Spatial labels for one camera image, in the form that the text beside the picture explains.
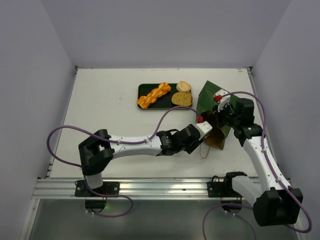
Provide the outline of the green paper bag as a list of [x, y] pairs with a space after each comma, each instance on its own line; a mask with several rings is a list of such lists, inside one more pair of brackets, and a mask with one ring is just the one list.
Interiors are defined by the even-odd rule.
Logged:
[[217, 127], [215, 117], [213, 114], [213, 108], [217, 103], [213, 100], [216, 92], [222, 88], [210, 81], [206, 81], [202, 87], [197, 100], [196, 110], [200, 113], [204, 121], [207, 121], [211, 126], [212, 130], [204, 138], [203, 142], [211, 148], [223, 150], [225, 147], [226, 139], [230, 133], [230, 126]]

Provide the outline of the sliced toast bread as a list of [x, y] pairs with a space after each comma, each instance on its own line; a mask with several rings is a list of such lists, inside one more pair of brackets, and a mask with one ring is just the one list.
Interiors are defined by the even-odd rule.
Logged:
[[176, 92], [171, 97], [171, 102], [176, 106], [191, 107], [193, 105], [193, 97], [190, 92]]

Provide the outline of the round bun bread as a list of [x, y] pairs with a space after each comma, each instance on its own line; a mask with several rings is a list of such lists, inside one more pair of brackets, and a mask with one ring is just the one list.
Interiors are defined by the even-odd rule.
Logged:
[[191, 91], [191, 86], [185, 81], [179, 81], [176, 85], [176, 89], [178, 92], [188, 93]]

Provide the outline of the orange waffle bread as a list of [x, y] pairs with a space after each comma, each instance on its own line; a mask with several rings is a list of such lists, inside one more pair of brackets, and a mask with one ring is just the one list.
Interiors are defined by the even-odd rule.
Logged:
[[150, 105], [154, 104], [158, 98], [166, 95], [168, 92], [171, 91], [171, 86], [167, 82], [163, 82], [158, 85], [158, 87], [154, 88], [151, 92], [147, 95], [141, 96], [137, 100], [137, 104], [142, 109], [147, 109]]

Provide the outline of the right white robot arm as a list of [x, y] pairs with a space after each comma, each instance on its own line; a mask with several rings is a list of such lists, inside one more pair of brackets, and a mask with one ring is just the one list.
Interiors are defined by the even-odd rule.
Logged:
[[229, 126], [234, 130], [261, 185], [255, 187], [247, 176], [235, 175], [223, 183], [223, 192], [231, 197], [237, 193], [242, 195], [252, 205], [254, 218], [262, 227], [295, 224], [303, 194], [300, 189], [292, 188], [277, 166], [262, 127], [255, 123], [254, 102], [239, 98], [232, 106], [230, 97], [221, 95], [213, 100], [217, 102], [212, 109], [214, 121], [219, 128]]

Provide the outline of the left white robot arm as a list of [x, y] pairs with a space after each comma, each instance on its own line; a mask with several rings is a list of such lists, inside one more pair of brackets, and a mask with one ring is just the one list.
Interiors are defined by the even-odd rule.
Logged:
[[182, 130], [159, 131], [148, 136], [120, 137], [98, 130], [78, 145], [86, 190], [92, 196], [103, 193], [102, 172], [110, 161], [131, 156], [172, 156], [181, 151], [191, 154], [202, 142], [207, 128], [202, 123], [190, 124]]

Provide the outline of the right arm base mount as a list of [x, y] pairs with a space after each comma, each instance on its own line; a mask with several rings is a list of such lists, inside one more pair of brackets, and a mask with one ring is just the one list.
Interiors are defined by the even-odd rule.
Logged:
[[207, 194], [209, 198], [219, 198], [221, 204], [242, 204], [242, 196], [232, 189], [233, 173], [227, 173], [220, 178], [214, 175], [207, 184]]

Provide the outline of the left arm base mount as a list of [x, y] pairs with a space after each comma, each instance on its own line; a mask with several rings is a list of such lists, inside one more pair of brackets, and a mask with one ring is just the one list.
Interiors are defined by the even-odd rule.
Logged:
[[[93, 189], [93, 191], [103, 195], [118, 195], [119, 190], [120, 183], [117, 181], [104, 181], [101, 187]], [[78, 198], [98, 197], [88, 190], [84, 180], [78, 180], [75, 182], [74, 196]], [[85, 209], [93, 213], [101, 213], [106, 207], [106, 204], [107, 199], [105, 197], [103, 197], [102, 200], [85, 200], [84, 202]]]

